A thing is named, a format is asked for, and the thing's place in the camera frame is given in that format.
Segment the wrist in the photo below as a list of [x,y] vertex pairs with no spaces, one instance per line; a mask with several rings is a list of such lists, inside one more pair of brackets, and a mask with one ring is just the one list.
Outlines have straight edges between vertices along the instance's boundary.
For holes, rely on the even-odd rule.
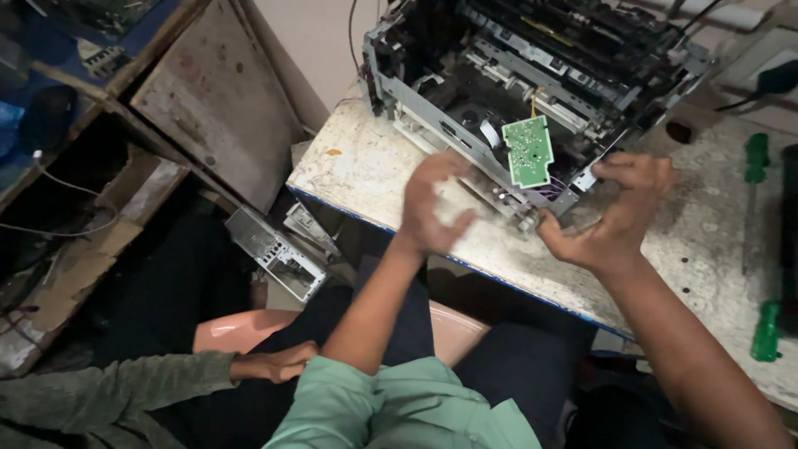
[[239,354],[230,363],[230,380],[259,379],[268,354]]
[[608,284],[625,284],[638,279],[642,270],[650,266],[651,263],[648,259],[641,252],[637,252],[621,263],[614,261],[612,264],[604,265],[601,268],[593,268],[590,271],[598,282],[607,286]]
[[403,228],[399,228],[396,235],[393,236],[388,251],[403,259],[418,263],[419,265],[424,262],[424,258],[426,257],[426,254],[419,248],[413,237]]

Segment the disassembled printer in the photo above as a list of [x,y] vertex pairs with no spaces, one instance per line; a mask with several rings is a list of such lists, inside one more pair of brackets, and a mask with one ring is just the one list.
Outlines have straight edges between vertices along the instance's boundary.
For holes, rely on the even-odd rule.
[[522,223],[536,208],[565,213],[596,182],[591,165],[710,66],[678,26],[599,0],[404,0],[363,57],[373,113],[411,113],[443,136]]

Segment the wooden cabinet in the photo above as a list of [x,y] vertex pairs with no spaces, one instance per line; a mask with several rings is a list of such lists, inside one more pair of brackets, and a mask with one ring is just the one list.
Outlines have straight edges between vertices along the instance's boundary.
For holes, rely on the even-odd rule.
[[131,106],[263,213],[290,171],[290,145],[303,137],[238,0],[213,0]]

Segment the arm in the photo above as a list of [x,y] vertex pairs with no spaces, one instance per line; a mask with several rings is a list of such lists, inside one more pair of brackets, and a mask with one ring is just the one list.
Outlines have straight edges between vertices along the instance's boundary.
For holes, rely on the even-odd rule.
[[468,163],[453,154],[428,157],[405,189],[402,225],[377,269],[299,379],[294,404],[266,445],[272,447],[363,447],[368,423],[382,400],[374,375],[393,332],[410,282],[425,254],[448,252],[474,220],[466,212],[449,228],[433,214],[433,184],[465,174]]
[[405,236],[397,234],[321,355],[367,375],[377,374],[402,301],[422,261]]
[[792,447],[781,420],[742,369],[648,260],[629,276],[602,276],[668,399],[721,447]]
[[0,382],[0,418],[19,424],[82,433],[142,411],[233,388],[241,379],[279,383],[299,375],[315,355],[305,343],[275,354],[142,357],[106,369],[30,375]]
[[573,237],[541,212],[543,242],[558,259],[591,271],[610,293],[668,399],[694,428],[721,447],[792,447],[767,399],[640,253],[674,182],[670,159],[616,153],[594,172],[623,187],[616,202]]
[[416,168],[405,189],[401,227],[322,348],[322,356],[367,375],[377,374],[410,281],[425,255],[449,252],[474,221],[473,211],[466,211],[449,228],[433,214],[437,201],[433,185],[467,172],[468,162],[451,153],[428,157]]

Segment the green circuit board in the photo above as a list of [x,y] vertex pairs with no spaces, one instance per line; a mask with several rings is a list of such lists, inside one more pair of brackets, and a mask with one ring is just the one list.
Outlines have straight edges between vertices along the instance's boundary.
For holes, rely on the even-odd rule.
[[548,165],[554,162],[546,116],[541,115],[502,126],[510,150],[512,184],[521,189],[550,184]]

